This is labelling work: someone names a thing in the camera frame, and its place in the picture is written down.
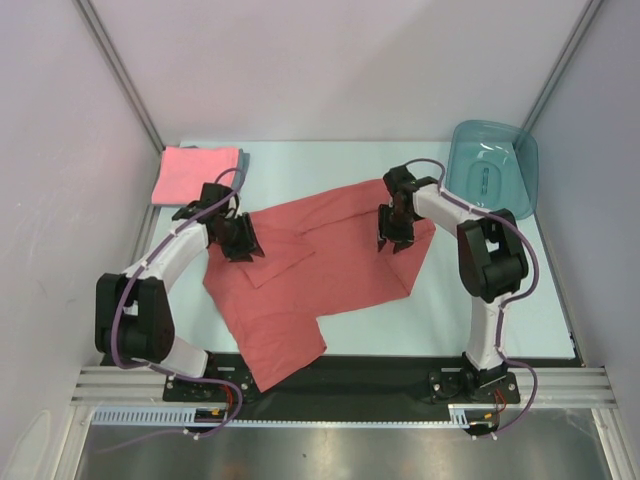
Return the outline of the red t shirt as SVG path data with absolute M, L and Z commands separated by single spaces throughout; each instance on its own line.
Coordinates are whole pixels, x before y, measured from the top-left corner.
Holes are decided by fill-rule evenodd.
M 208 250 L 203 285 L 260 391 L 323 355 L 318 318 L 408 297 L 436 233 L 415 223 L 414 244 L 377 249 L 382 180 L 329 190 L 253 212 L 264 254 L 232 263 Z

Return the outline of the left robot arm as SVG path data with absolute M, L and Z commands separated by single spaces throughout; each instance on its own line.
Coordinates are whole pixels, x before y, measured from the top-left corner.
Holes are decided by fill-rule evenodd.
M 252 262 L 264 252 L 250 215 L 239 211 L 238 191 L 203 185 L 200 197 L 172 217 L 167 236 L 119 274 L 96 283 L 95 345 L 120 368 L 149 366 L 186 377 L 199 400 L 213 398 L 219 374 L 211 354 L 176 334 L 168 294 L 191 262 L 214 247 L 228 262 Z

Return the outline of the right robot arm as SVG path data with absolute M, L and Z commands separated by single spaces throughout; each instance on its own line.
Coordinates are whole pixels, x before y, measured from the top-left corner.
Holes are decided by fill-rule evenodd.
M 502 346 L 506 309 L 522 298 L 518 291 L 535 252 L 511 211 L 476 207 L 446 190 L 442 178 L 417 178 L 404 164 L 390 169 L 383 182 L 390 200 L 378 208 L 379 249 L 390 243 L 397 254 L 412 247 L 414 224 L 426 219 L 457 241 L 459 277 L 472 297 L 460 392 L 473 401 L 484 401 L 507 376 Z

